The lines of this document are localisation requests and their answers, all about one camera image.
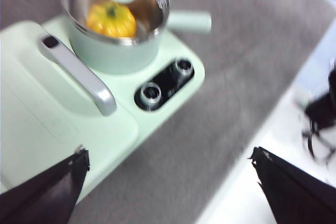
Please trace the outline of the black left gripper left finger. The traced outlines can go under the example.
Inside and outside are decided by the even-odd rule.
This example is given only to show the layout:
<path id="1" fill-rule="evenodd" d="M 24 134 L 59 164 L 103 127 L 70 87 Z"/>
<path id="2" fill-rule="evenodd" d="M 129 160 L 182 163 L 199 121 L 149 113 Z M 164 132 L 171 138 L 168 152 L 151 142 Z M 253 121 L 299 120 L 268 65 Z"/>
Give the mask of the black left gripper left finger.
<path id="1" fill-rule="evenodd" d="M 90 170 L 81 148 L 1 194 L 1 223 L 68 223 Z"/>

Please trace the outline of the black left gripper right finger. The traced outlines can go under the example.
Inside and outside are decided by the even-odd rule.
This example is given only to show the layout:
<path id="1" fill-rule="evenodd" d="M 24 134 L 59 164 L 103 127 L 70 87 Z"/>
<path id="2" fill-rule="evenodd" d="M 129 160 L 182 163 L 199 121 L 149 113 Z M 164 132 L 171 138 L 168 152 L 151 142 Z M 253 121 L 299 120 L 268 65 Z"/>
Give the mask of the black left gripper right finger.
<path id="1" fill-rule="evenodd" d="M 335 223 L 335 187 L 262 147 L 249 159 L 276 223 Z"/>

